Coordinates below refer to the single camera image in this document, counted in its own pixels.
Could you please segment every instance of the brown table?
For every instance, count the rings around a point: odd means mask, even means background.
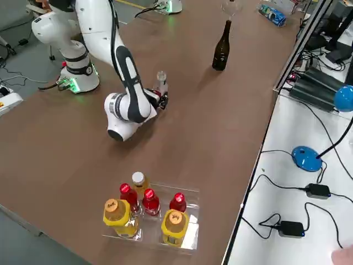
[[[95,264],[220,264],[298,28],[277,28],[254,10],[258,0],[244,2],[221,73],[210,67],[226,19],[219,0],[185,0],[178,15],[146,14],[120,29],[144,86],[164,70],[170,97],[168,109],[127,142],[106,133],[104,99],[124,88],[98,61],[95,91],[38,92],[2,116],[0,204]],[[104,202],[134,171],[200,190],[195,255],[101,235]]]

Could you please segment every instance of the yellow line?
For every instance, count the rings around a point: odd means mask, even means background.
[[[123,4],[128,4],[132,7],[137,7],[139,9],[145,9],[146,7],[143,7],[143,6],[139,6],[138,4],[133,4],[133,3],[130,3],[130,2],[127,2],[127,1],[124,1],[124,0],[116,0],[117,2],[120,2],[120,3],[123,3]]]

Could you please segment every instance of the wine bottle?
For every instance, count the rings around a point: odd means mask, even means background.
[[[229,31],[231,30],[231,24],[232,21],[226,21],[226,26],[224,27],[223,35],[216,46],[212,67],[217,71],[223,71],[227,65],[230,50]]]

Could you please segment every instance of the small bottle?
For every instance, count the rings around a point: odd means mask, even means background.
[[[142,200],[142,204],[145,207],[145,213],[151,216],[155,216],[159,213],[159,198],[154,193],[153,189],[146,189],[145,195]]]
[[[130,185],[127,183],[123,183],[120,186],[120,199],[127,200],[130,204],[130,210],[132,213],[137,213],[140,210],[140,206],[137,200],[137,192],[131,189]]]
[[[130,215],[130,204],[127,200],[107,200],[104,205],[103,221],[123,238],[133,237],[138,231],[138,217],[133,218]]]
[[[134,184],[135,191],[137,191],[138,196],[143,198],[143,194],[146,189],[149,188],[148,178],[141,172],[135,172],[132,174],[132,182]]]
[[[185,212],[186,201],[183,193],[178,192],[176,195],[174,195],[174,198],[170,201],[169,208],[177,211],[181,211],[182,213]]]
[[[188,225],[189,217],[187,214],[181,211],[168,210],[161,225],[164,243],[181,247]]]
[[[161,93],[161,96],[164,96],[168,92],[167,74],[163,71],[158,71],[157,73],[155,90],[158,90]]]

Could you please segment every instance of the red bottle cap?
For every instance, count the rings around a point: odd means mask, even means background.
[[[126,193],[128,193],[130,190],[131,190],[130,185],[127,184],[127,183],[123,183],[123,184],[120,186],[120,192],[121,192],[122,194],[126,194]]]
[[[154,197],[154,190],[153,189],[146,189],[144,196],[146,199],[152,199]]]
[[[185,201],[185,196],[183,195],[183,193],[178,192],[176,195],[174,195],[174,200],[178,203],[182,203]]]

